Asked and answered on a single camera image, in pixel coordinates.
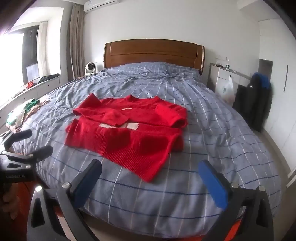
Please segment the person's left hand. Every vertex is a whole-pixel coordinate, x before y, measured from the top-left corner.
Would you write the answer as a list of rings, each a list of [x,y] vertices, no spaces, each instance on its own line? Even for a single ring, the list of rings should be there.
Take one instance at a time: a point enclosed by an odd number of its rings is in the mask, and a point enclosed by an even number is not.
[[[9,190],[1,198],[1,214],[14,220],[17,217],[20,205],[18,197],[19,185],[12,183]]]

